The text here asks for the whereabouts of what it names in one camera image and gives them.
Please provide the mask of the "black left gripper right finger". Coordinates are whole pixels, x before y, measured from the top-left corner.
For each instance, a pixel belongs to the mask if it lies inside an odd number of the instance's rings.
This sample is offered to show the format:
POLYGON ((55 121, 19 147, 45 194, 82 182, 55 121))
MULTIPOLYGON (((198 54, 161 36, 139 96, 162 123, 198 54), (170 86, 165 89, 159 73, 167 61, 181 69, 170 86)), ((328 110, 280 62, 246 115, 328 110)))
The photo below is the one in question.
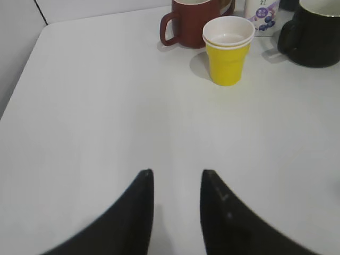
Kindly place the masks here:
POLYGON ((332 172, 206 169, 200 222, 208 254, 331 254, 332 172))

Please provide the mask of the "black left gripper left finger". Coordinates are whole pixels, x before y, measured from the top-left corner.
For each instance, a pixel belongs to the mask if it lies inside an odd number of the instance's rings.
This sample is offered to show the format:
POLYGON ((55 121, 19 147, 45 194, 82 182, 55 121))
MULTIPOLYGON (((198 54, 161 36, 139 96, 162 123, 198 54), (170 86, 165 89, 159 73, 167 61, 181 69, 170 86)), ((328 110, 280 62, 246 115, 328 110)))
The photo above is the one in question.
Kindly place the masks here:
POLYGON ((147 254, 154 218, 154 175, 138 173, 93 223, 47 254, 147 254))

